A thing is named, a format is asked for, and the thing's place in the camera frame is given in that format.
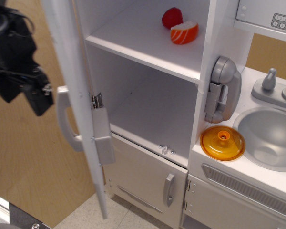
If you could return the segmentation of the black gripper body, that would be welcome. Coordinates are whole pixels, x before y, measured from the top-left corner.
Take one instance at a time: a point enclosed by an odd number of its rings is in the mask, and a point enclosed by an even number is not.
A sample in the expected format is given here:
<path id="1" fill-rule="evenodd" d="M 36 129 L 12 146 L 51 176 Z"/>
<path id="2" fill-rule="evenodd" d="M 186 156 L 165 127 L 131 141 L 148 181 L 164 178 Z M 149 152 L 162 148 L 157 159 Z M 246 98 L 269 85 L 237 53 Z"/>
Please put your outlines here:
<path id="1" fill-rule="evenodd" d="M 52 86 L 34 61 L 37 47 L 17 14 L 0 15 L 0 96 L 7 103 L 23 93 L 36 116 L 52 105 Z"/>

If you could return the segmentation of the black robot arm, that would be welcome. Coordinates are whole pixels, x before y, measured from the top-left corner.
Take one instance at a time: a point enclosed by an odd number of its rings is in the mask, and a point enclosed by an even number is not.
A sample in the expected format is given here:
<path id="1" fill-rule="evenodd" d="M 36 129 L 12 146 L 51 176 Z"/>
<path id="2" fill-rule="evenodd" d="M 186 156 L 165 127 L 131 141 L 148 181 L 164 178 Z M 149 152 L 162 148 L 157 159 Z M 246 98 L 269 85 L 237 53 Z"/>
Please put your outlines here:
<path id="1" fill-rule="evenodd" d="M 33 22 L 0 0 L 0 96 L 7 103 L 23 93 L 37 116 L 52 105 L 52 86 L 33 55 Z"/>

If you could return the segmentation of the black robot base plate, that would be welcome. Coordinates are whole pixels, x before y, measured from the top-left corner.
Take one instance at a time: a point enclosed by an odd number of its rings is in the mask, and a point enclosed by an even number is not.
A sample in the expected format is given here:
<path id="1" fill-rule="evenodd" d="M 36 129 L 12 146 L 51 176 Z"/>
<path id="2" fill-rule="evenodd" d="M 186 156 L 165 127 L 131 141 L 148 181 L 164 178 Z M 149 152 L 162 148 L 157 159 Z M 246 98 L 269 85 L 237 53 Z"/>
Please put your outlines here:
<path id="1" fill-rule="evenodd" d="M 20 229 L 50 229 L 46 224 L 9 203 L 10 224 Z"/>

